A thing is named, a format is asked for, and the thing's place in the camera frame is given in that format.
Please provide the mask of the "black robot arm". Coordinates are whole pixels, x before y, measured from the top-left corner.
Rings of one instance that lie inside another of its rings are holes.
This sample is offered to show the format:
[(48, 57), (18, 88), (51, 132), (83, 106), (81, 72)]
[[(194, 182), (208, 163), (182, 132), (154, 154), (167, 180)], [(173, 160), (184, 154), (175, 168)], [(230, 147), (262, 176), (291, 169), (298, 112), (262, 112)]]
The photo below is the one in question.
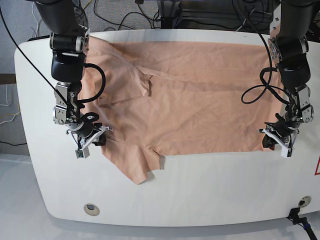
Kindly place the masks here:
[(276, 122), (266, 123), (262, 146), (274, 150), (281, 146), (281, 155), (291, 157), (302, 123), (314, 119), (307, 82), (311, 71), (307, 60), (309, 44), (306, 34), (315, 18), (318, 1), (282, 0), (274, 9), (269, 26), (269, 39), (264, 40), (269, 67), (260, 72), (261, 86), (285, 104), (285, 114), (276, 114)]
[[(94, 112), (81, 113), (86, 103), (97, 100), (103, 93), (107, 80), (103, 70), (87, 63), (90, 29), (77, 22), (75, 6), (71, 0), (36, 0), (34, 2), (43, 22), (50, 29), (49, 46), (52, 49), (51, 76), (57, 81), (54, 88), (56, 105), (53, 120), (67, 127), (75, 145), (77, 158), (87, 158), (89, 145), (103, 146), (105, 132), (110, 126), (100, 123)], [(101, 87), (92, 97), (79, 99), (81, 80), (85, 69), (91, 68), (101, 74)]]

